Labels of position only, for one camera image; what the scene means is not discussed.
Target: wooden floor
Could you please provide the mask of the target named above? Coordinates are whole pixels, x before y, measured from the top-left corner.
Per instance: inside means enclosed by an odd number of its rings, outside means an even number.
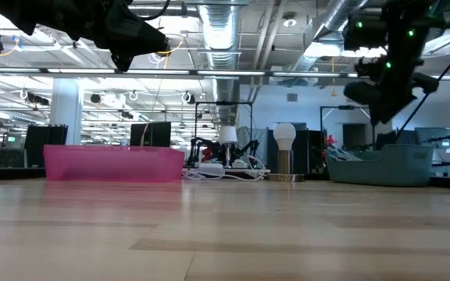
[[[0,182],[0,281],[450,281],[450,190]]]

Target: gray plastic bin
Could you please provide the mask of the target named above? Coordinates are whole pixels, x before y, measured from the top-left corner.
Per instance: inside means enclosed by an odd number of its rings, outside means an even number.
[[[389,187],[424,187],[430,180],[434,149],[411,144],[389,144],[382,151],[360,152],[362,161],[327,163],[334,182]]]

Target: pink plastic bin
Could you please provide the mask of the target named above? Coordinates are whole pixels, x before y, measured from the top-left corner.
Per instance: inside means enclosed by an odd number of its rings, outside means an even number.
[[[181,180],[184,159],[171,148],[45,145],[47,180],[168,183]]]

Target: white pillar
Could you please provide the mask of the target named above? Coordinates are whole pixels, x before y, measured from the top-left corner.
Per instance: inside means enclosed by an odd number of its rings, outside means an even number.
[[[69,126],[66,144],[81,143],[83,100],[84,91],[79,87],[77,79],[53,80],[50,124]]]

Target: lamp base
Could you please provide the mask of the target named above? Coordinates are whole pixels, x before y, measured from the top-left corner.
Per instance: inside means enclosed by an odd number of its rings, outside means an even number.
[[[304,175],[290,175],[290,174],[269,174],[267,176],[269,181],[285,182],[285,183],[301,183],[305,181]]]

